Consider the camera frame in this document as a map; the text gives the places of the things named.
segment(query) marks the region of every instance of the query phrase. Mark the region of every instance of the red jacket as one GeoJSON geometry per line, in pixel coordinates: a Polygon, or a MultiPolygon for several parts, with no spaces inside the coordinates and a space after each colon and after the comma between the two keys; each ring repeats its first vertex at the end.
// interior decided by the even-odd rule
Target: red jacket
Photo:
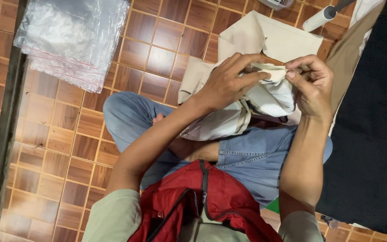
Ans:
{"type": "Polygon", "coordinates": [[[261,217],[259,204],[246,187],[208,162],[196,160],[143,191],[142,223],[130,242],[175,242],[182,219],[200,217],[243,231],[252,242],[282,242],[261,217]]]}

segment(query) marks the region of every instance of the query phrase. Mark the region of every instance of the jeans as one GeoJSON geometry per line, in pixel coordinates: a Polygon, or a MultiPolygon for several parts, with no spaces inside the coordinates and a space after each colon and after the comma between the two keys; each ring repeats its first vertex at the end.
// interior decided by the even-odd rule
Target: jeans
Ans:
{"type": "MultiPolygon", "coordinates": [[[[104,104],[104,120],[120,152],[152,126],[158,113],[169,115],[172,108],[132,92],[111,95],[104,104]]],[[[243,134],[219,142],[216,168],[230,174],[250,191],[261,208],[279,194],[278,184],[283,162],[288,154],[297,126],[269,129],[248,128],[243,134]]],[[[328,137],[323,162],[332,151],[328,137]]],[[[166,150],[145,173],[140,189],[158,182],[189,164],[166,150]]]]}

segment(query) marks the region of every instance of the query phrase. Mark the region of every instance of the sleeve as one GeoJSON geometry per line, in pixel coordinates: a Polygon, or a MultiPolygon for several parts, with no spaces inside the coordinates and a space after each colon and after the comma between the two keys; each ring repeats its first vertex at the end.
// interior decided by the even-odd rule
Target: sleeve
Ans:
{"type": "Polygon", "coordinates": [[[83,242],[124,242],[141,224],[137,191],[114,191],[96,202],[90,211],[83,242]]]}
{"type": "Polygon", "coordinates": [[[284,242],[323,242],[315,216],[298,211],[289,214],[279,229],[284,242]]]}

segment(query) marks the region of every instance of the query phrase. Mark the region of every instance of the floor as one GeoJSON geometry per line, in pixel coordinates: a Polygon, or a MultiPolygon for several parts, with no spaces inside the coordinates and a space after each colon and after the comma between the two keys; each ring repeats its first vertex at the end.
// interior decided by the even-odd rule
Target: floor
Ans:
{"type": "MultiPolygon", "coordinates": [[[[296,0],[275,12],[258,0],[132,0],[101,94],[28,69],[0,241],[82,240],[90,208],[102,198],[119,154],[102,116],[103,103],[112,93],[133,91],[175,108],[189,56],[215,63],[218,34],[246,13],[256,10],[301,28],[336,1],[296,0]]],[[[0,109],[17,4],[0,0],[0,109]]],[[[325,37],[318,53],[322,59],[347,30],[353,7],[314,31],[325,37]]],[[[279,226],[277,214],[264,210],[262,215],[279,226]]],[[[387,235],[372,230],[319,224],[328,242],[387,242],[387,235]]]]}

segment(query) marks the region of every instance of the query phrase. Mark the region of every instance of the clear plastic bag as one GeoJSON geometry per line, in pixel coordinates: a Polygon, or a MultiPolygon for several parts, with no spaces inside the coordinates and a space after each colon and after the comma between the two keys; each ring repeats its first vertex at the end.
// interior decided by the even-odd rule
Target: clear plastic bag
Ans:
{"type": "Polygon", "coordinates": [[[31,69],[101,92],[128,0],[30,0],[14,39],[31,69]]]}

